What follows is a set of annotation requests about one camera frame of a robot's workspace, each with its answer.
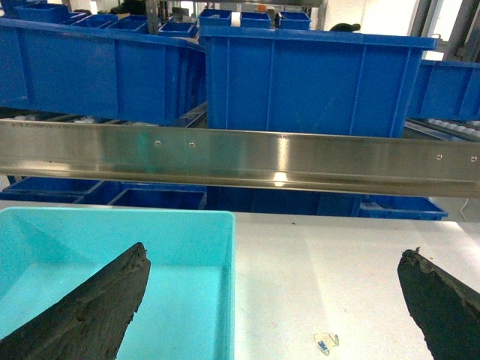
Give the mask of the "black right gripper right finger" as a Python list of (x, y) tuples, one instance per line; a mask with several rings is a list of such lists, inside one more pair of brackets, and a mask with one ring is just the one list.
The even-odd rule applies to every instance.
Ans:
[(433, 358), (478, 359), (479, 293), (417, 250), (402, 253), (397, 276)]

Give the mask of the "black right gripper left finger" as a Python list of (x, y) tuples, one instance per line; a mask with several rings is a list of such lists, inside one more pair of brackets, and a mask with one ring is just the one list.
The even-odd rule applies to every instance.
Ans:
[(129, 247), (60, 301), (1, 339), (2, 359), (115, 359), (146, 293), (151, 263)]

